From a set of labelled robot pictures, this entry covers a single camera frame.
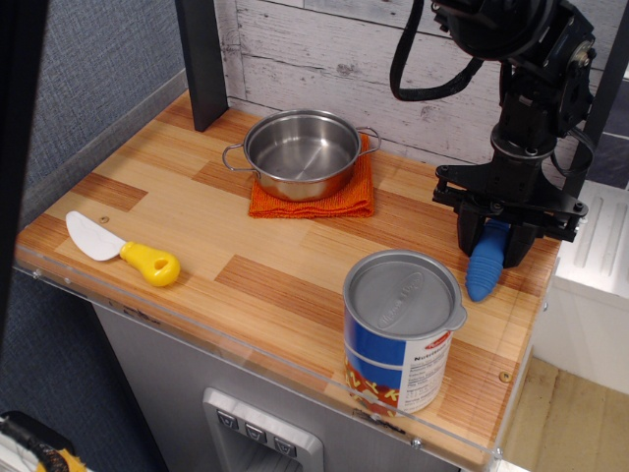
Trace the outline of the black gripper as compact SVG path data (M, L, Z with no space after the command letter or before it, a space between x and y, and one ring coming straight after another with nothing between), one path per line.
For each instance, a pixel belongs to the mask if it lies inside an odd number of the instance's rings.
M436 169L433 200L458 215L458 245L464 254L472 255L489 218L511 225L504 268L518 266L539 237L575 239L588 208L546 179L542 161L496 151L486 164Z

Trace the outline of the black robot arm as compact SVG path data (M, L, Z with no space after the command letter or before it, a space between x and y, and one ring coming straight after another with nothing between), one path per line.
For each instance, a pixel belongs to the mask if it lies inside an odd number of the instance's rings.
M457 213L460 249L471 255L491 218L509 227L504 267L517 266L544 236L574 240L587 208L548 181L543 163L556 159L558 140L568 136L594 146L580 128L594 102L593 26L568 1L436 1L432 8L462 50L500 65L491 161L436 170L433 198Z

